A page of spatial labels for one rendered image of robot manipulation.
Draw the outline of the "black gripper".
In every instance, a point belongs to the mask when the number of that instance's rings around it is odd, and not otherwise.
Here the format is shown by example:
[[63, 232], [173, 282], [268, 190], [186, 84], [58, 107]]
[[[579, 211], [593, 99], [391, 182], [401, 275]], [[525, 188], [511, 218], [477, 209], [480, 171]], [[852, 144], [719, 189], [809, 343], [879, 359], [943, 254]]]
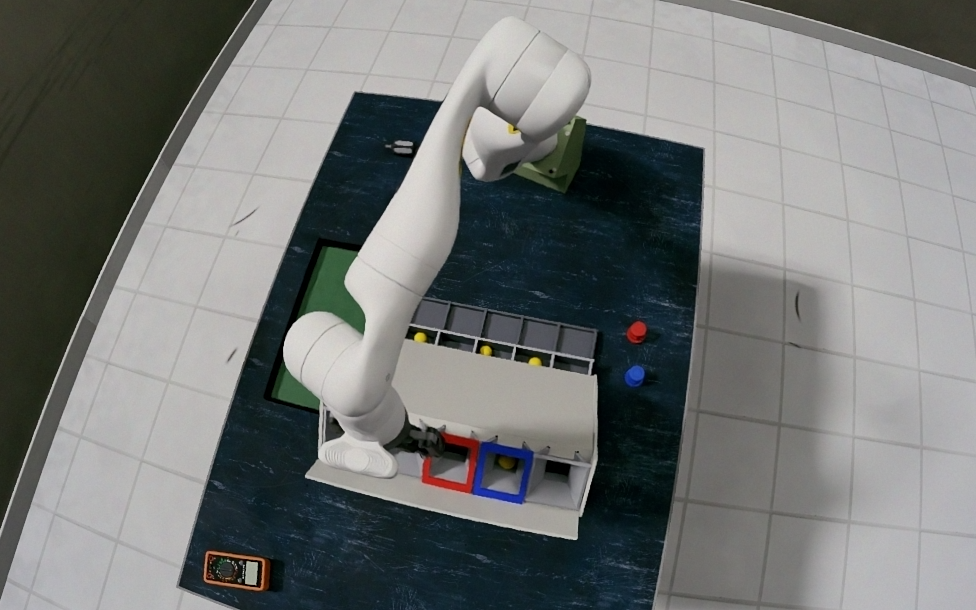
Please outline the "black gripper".
[[[336, 434], [341, 434], [342, 431], [345, 432], [341, 426], [339, 426], [339, 421], [330, 413], [328, 424], [333, 432]], [[415, 425], [414, 425], [415, 426]], [[418, 452], [422, 459], [428, 460], [434, 456], [435, 458], [442, 457], [442, 449], [444, 449], [445, 438], [435, 427], [427, 427], [426, 432], [422, 432], [421, 428], [418, 426], [414, 427], [409, 421], [409, 416], [405, 408], [405, 425], [403, 425], [402, 430], [397, 437], [394, 438], [389, 443], [382, 445], [386, 451], [392, 449], [392, 447], [398, 447], [398, 449], [405, 451], [407, 453]], [[399, 441], [403, 441], [399, 444]], [[422, 442], [421, 447], [418, 447], [419, 441]], [[407, 446], [405, 443], [408, 443]], [[398, 445], [399, 444], [399, 445]]]

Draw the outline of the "blue plug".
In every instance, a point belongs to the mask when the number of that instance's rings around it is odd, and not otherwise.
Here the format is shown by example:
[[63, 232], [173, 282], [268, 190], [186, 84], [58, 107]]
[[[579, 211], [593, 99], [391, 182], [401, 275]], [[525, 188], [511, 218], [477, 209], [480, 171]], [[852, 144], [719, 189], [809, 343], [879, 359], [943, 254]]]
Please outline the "blue plug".
[[[629, 372], [630, 371], [630, 372]], [[633, 366], [628, 369], [625, 375], [625, 381], [630, 387], [638, 387], [642, 384], [645, 376], [645, 371], [640, 366]]]

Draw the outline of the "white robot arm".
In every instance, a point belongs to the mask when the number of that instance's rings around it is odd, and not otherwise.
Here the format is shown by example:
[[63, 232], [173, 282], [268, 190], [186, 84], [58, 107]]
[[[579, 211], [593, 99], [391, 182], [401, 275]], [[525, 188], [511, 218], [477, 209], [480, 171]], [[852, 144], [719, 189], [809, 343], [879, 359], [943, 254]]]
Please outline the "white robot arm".
[[591, 79], [579, 55], [521, 18], [503, 18], [481, 38], [346, 274], [347, 290], [366, 313], [366, 333], [323, 311], [300, 317], [287, 332], [287, 369], [345, 431], [320, 447], [323, 463], [397, 476], [398, 460], [382, 446], [405, 425], [392, 380], [413, 314], [455, 242], [461, 157], [483, 182], [547, 158]]

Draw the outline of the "red square frame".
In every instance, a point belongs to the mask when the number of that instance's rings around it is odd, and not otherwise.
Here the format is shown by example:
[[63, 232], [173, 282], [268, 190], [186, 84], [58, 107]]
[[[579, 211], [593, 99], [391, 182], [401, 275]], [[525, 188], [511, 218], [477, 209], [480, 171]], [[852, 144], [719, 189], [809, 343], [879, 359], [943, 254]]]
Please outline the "red square frame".
[[461, 436], [455, 436], [455, 434], [447, 434], [442, 432], [440, 433], [442, 434], [442, 437], [445, 438], [446, 443], [451, 443], [451, 444], [460, 445], [464, 447], [472, 447], [470, 464], [468, 464], [468, 475], [467, 475], [466, 484], [429, 476], [429, 460], [431, 460], [431, 458], [429, 457], [428, 460], [424, 460], [422, 483], [433, 485], [433, 486], [441, 486], [441, 488], [446, 488], [446, 489], [470, 494], [472, 488], [475, 464], [477, 459], [479, 440], [465, 438]]

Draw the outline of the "orange digital multimeter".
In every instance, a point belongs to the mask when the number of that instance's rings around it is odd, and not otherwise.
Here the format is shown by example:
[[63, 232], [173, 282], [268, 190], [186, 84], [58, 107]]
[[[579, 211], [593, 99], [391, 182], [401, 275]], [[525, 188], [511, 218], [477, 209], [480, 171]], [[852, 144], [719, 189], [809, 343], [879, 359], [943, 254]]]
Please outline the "orange digital multimeter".
[[270, 566], [266, 558], [207, 551], [204, 581], [250, 590], [268, 590]]

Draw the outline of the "blue square frame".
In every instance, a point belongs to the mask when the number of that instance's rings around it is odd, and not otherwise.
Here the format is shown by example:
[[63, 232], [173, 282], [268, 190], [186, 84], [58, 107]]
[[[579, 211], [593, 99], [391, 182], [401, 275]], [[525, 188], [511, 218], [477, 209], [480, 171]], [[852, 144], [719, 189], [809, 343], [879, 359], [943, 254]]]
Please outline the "blue square frame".
[[[508, 455], [512, 457], [526, 459], [524, 472], [521, 481], [521, 490], [519, 490], [519, 495], [499, 492], [495, 490], [480, 488], [481, 485], [481, 473], [483, 473], [484, 463], [486, 458], [486, 452], [493, 452], [502, 455]], [[532, 458], [534, 458], [534, 451], [519, 449], [519, 447], [509, 447], [504, 445], [499, 445], [495, 443], [489, 443], [481, 441], [481, 451], [478, 462], [478, 468], [476, 473], [476, 480], [474, 485], [473, 495], [487, 497], [492, 499], [501, 499], [501, 501], [522, 504], [525, 494], [525, 489], [528, 481], [528, 476], [530, 472]]]

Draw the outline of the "red plug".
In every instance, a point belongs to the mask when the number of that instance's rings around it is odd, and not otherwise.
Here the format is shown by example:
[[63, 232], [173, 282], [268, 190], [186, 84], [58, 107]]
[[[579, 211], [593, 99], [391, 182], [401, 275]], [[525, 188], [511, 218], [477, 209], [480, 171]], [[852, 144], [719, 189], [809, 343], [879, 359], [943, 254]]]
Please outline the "red plug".
[[644, 340], [646, 326], [642, 322], [635, 322], [627, 332], [628, 340], [631, 343], [640, 343]]

